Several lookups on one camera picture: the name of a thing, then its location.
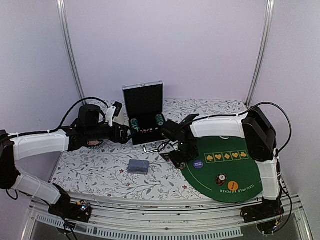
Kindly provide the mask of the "orange poker chip stack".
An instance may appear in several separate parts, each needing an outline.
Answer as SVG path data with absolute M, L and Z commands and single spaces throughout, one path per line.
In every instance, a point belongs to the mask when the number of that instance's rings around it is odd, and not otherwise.
M 219 174 L 216 178 L 216 184 L 218 186 L 223 186 L 226 182 L 226 176 L 224 174 Z

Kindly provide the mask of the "clear dealer button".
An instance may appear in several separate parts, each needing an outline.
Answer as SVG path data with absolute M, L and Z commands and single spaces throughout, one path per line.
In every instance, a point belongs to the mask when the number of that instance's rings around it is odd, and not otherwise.
M 228 140 L 230 137 L 229 136 L 219 136 L 223 140 Z

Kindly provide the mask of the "purple small blind button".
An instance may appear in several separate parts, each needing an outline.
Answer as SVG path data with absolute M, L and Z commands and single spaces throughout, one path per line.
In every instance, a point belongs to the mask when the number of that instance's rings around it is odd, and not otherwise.
M 202 169 L 204 167 L 204 163 L 201 160 L 196 160 L 193 163 L 193 167 L 198 170 Z

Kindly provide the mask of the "blue playing card deck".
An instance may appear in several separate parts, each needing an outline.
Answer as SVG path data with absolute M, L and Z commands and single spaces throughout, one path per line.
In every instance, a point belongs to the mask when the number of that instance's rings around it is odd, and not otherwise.
M 149 172 L 150 162 L 147 160 L 131 159 L 127 171 L 130 174 L 147 175 Z

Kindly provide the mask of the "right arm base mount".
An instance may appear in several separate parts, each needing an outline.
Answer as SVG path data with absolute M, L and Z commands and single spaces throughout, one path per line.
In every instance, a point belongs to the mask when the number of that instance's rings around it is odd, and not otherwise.
M 257 222 L 273 217 L 273 220 L 257 224 L 257 229 L 265 235 L 273 234 L 280 224 L 283 214 L 285 213 L 281 200 L 267 200 L 262 198 L 262 203 L 252 206 L 243 207 L 240 211 L 240 216 L 245 223 Z

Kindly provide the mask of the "aluminium poker case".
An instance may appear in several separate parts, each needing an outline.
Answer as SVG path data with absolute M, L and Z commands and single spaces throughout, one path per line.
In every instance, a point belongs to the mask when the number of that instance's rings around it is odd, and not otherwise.
M 132 146 L 134 148 L 144 147 L 146 145 L 155 144 L 165 141 L 161 136 L 161 127 L 158 126 L 155 116 L 163 115 L 164 105 L 164 86 L 161 80 L 124 85 L 122 87 L 126 114 L 129 126 L 131 119 L 137 119 L 140 130 L 149 128 L 159 128 L 158 131 L 152 133 L 141 133 L 140 131 L 132 138 Z

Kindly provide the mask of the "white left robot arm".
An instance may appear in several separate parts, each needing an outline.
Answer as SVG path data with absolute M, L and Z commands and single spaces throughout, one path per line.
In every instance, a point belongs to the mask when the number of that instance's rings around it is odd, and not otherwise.
M 21 134 L 0 132 L 0 188 L 16 190 L 39 198 L 51 205 L 63 216 L 74 213 L 74 205 L 68 193 L 58 185 L 47 183 L 16 168 L 16 162 L 32 156 L 73 152 L 87 147 L 90 142 L 110 140 L 126 144 L 136 131 L 129 126 L 100 123 L 90 127 L 65 126 L 56 131 L 40 131 Z

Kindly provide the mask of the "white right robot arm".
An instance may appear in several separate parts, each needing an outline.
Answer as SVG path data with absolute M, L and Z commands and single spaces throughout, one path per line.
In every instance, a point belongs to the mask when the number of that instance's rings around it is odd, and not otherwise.
M 248 110 L 233 114 L 200 116 L 190 114 L 182 122 L 167 121 L 162 135 L 178 147 L 172 151 L 171 161 L 176 168 L 194 160 L 199 155 L 197 140 L 203 137 L 236 137 L 246 141 L 249 156 L 257 164 L 262 183 L 262 195 L 266 200 L 259 206 L 262 218 L 269 218 L 278 210 L 282 193 L 278 171 L 279 154 L 286 147 L 277 147 L 276 130 L 260 109 L 260 102 Z

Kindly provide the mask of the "orange big blind button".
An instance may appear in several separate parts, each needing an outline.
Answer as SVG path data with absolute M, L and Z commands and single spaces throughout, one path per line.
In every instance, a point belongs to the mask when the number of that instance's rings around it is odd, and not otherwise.
M 239 189 L 239 184 L 236 181 L 230 181 L 227 187 L 230 191 L 236 192 Z

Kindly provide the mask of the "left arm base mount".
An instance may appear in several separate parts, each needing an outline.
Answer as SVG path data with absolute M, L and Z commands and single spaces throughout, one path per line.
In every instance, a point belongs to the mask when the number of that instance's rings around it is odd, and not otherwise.
M 61 197 L 55 204 L 49 206 L 48 213 L 62 219 L 88 223 L 92 208 L 89 201 L 80 200 L 72 203 L 69 197 Z

